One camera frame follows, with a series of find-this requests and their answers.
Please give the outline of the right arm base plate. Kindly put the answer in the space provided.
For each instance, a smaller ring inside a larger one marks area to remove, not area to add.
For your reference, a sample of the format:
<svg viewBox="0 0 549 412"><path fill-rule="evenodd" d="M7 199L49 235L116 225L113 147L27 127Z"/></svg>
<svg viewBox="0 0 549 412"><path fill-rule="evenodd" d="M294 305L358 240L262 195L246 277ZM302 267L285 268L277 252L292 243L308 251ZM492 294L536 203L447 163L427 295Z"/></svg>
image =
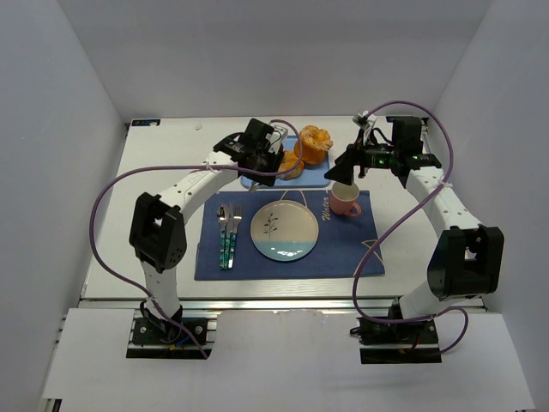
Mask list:
<svg viewBox="0 0 549 412"><path fill-rule="evenodd" d="M433 320L378 324L359 318L349 334L359 339L363 365L437 364L442 362Z"/></svg>

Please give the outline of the round orange white bun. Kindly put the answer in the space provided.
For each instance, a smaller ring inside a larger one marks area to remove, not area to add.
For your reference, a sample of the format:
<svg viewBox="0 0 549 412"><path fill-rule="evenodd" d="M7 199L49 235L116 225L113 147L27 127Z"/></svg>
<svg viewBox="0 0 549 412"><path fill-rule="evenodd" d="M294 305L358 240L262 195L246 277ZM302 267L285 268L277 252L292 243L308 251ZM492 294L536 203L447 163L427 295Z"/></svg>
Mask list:
<svg viewBox="0 0 549 412"><path fill-rule="evenodd" d="M305 164L303 161L298 161L298 159L299 157L293 151L284 151L284 156L279 166L279 172L284 172L284 174L280 175L279 179L296 179L302 174Z"/></svg>

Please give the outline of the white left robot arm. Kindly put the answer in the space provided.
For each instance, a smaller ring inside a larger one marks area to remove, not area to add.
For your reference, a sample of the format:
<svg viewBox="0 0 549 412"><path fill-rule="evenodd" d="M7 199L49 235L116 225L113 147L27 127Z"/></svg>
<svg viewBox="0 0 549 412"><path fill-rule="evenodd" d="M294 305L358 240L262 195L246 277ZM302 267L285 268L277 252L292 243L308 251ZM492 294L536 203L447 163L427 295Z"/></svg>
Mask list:
<svg viewBox="0 0 549 412"><path fill-rule="evenodd" d="M172 187L136 200L130 245L141 262L146 289L146 317L178 322L182 307L177 293L176 267L187 249L185 226L194 213L225 185L245 176L272 186L284 156L288 130L250 120L244 132L225 137L206 159Z"/></svg>

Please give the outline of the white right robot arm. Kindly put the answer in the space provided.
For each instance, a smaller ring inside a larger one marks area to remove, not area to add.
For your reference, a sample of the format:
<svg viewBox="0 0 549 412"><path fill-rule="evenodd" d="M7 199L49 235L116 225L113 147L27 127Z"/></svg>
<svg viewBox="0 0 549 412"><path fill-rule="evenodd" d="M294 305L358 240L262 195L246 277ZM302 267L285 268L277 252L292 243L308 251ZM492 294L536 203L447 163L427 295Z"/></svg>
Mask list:
<svg viewBox="0 0 549 412"><path fill-rule="evenodd" d="M373 137L376 118L364 113L353 119L359 127L355 142L326 174L336 184L350 185L371 169L387 169L417 200L437 235L426 279L397 299L393 324L420 322L448 311L455 303L492 294L498 287L504 235L474 217L450 186L449 169L424 151L423 123L415 116L389 119L388 142Z"/></svg>

